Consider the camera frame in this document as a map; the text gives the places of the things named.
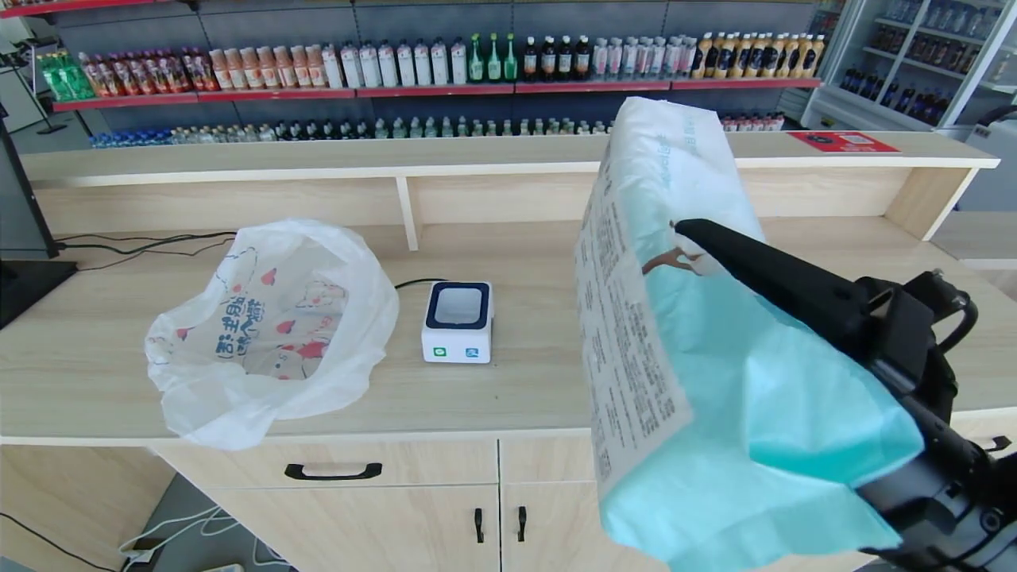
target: package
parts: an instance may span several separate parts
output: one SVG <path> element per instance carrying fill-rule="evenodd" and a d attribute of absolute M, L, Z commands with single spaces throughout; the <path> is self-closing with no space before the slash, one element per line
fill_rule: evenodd
<path fill-rule="evenodd" d="M 367 391 L 398 313 L 353 231 L 298 219 L 241 229 L 204 291 L 148 330 L 166 425 L 235 451 L 275 419 L 342 409 Z"/>
<path fill-rule="evenodd" d="M 900 537 L 853 489 L 922 450 L 868 370 L 672 224 L 762 240 L 717 116 L 630 98 L 576 246 L 601 524 L 671 570 Z"/>

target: drawer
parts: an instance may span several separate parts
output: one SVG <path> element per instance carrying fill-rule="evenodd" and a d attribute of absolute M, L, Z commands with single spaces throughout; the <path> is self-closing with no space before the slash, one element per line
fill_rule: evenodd
<path fill-rule="evenodd" d="M 590 436 L 501 440 L 501 482 L 596 480 Z"/>
<path fill-rule="evenodd" d="M 483 484 L 497 482 L 493 439 L 156 449 L 199 489 Z"/>

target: green bottle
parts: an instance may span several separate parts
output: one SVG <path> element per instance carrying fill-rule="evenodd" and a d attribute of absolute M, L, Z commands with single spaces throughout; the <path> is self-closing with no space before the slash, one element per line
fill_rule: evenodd
<path fill-rule="evenodd" d="M 479 83 L 484 80 L 484 58 L 480 55 L 480 35 L 474 34 L 473 54 L 470 55 L 470 81 Z"/>
<path fill-rule="evenodd" d="M 491 55 L 487 58 L 487 78 L 501 80 L 501 60 L 498 58 L 498 35 L 491 33 Z"/>
<path fill-rule="evenodd" d="M 510 33 L 505 38 L 508 40 L 508 54 L 505 56 L 505 81 L 515 81 L 519 74 L 519 62 L 516 61 L 516 50 L 514 40 L 516 35 Z"/>

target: black cable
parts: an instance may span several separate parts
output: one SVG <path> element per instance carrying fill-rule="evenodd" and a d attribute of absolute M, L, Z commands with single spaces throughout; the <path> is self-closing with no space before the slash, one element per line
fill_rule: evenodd
<path fill-rule="evenodd" d="M 403 286 L 410 286 L 412 284 L 420 284 L 421 282 L 447 282 L 444 278 L 418 278 L 416 280 L 410 280 L 409 282 L 404 282 L 402 284 L 397 284 L 396 289 L 399 290 Z"/>
<path fill-rule="evenodd" d="M 964 298 L 964 306 L 961 308 L 961 311 L 964 312 L 964 318 L 954 328 L 954 331 L 950 332 L 950 335 L 940 342 L 939 349 L 943 353 L 956 347 L 965 336 L 971 333 L 971 330 L 974 329 L 974 324 L 978 322 L 978 306 L 974 305 L 974 302 L 971 301 L 971 296 L 967 292 L 959 292 L 959 294 Z"/>
<path fill-rule="evenodd" d="M 57 248 L 102 248 L 104 250 L 111 250 L 118 254 L 133 254 L 135 252 L 141 252 L 143 250 L 148 250 L 155 248 L 156 246 L 164 246 L 166 244 L 173 244 L 174 242 L 184 242 L 187 240 L 197 240 L 201 238 L 217 238 L 219 236 L 236 236 L 236 232 L 213 232 L 210 234 L 182 234 L 175 237 L 163 238 L 157 240 L 151 244 L 145 244 L 143 246 L 138 246 L 137 248 L 131 248 L 130 250 L 121 250 L 116 246 L 110 246 L 108 244 L 67 244 L 66 242 L 57 242 Z"/>
<path fill-rule="evenodd" d="M 24 528 L 25 530 L 27 530 L 28 532 L 31 532 L 32 534 L 34 534 L 35 536 L 37 536 L 37 537 L 38 537 L 39 539 L 41 539 L 41 540 L 43 540 L 44 542 L 46 542 L 47 545 L 49 545 L 49 546 L 51 546 L 51 547 L 53 547 L 53 548 L 57 549 L 58 551 L 60 551 L 60 552 L 64 553 L 65 555 L 67 555 L 67 556 L 69 556 L 69 557 L 73 558 L 74 560 L 77 560 L 77 561 L 80 561 L 80 562 L 83 562 L 83 563 L 87 564 L 88 566 L 91 566 L 91 567 L 95 568 L 96 570 L 106 570 L 106 572 L 117 572 L 116 570 L 114 570 L 114 569 L 112 569 L 112 568 L 106 568 L 105 566 L 99 566 L 98 564 L 93 564 L 93 563 L 88 562 L 87 560 L 85 560 L 85 559 L 83 559 L 83 558 L 81 558 L 81 557 L 77 556 L 77 555 L 76 555 L 76 554 L 74 554 L 74 553 L 70 553 L 70 552 L 67 552 L 67 551 L 65 551 L 64 549 L 60 548 L 60 546 L 59 546 L 59 545 L 57 545 L 56 542 L 54 542 L 53 540 L 51 540 L 51 539 L 47 538 L 46 536 L 43 536 L 43 535 L 42 535 L 41 533 L 39 533 L 39 532 L 36 532 L 36 531 L 35 531 L 35 530 L 34 530 L 34 529 L 33 529 L 33 528 L 31 527 L 31 526 L 28 526 L 27 524 L 25 524 L 25 523 L 21 522 L 20 520 L 18 520 L 18 519 L 16 519 L 16 518 L 14 518 L 13 516 L 11 516 L 11 515 L 9 515 L 9 514 L 7 514 L 7 513 L 5 513 L 5 512 L 0 512 L 0 516 L 4 516 L 4 517 L 7 517 L 7 518 L 8 518 L 8 519 L 10 519 L 10 521 L 11 521 L 11 522 L 13 522 L 14 524 L 17 524 L 17 525 L 18 525 L 18 526 L 20 526 L 21 528 Z"/>

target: counter top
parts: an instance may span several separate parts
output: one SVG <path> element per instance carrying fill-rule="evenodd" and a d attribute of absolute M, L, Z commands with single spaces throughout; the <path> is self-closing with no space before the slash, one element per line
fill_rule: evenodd
<path fill-rule="evenodd" d="M 407 287 L 388 355 L 364 397 L 341 411 L 277 422 L 266 441 L 588 431 L 573 286 L 578 224 L 434 225 L 425 227 L 415 253 L 406 252 L 402 227 L 366 227 L 365 239 L 394 283 L 431 276 L 493 283 L 493 360 L 425 364 L 420 318 L 427 288 Z M 883 218 L 763 225 L 775 246 L 852 279 L 905 281 L 943 269 L 981 309 L 973 333 L 949 354 L 960 384 L 956 409 L 1017 406 L 1017 303 L 971 270 Z M 225 248 L 195 258 L 145 254 L 79 273 L 0 331 L 0 443 L 144 446 L 174 439 L 145 374 L 142 340 L 157 314 L 203 289 Z M 116 260 L 74 254 L 82 268 Z"/>
<path fill-rule="evenodd" d="M 728 133 L 739 169 L 976 167 L 999 160 L 944 136 L 879 132 L 901 153 L 824 154 L 786 132 Z M 37 189 L 224 181 L 596 172 L 606 135 L 148 147 L 21 158 Z"/>

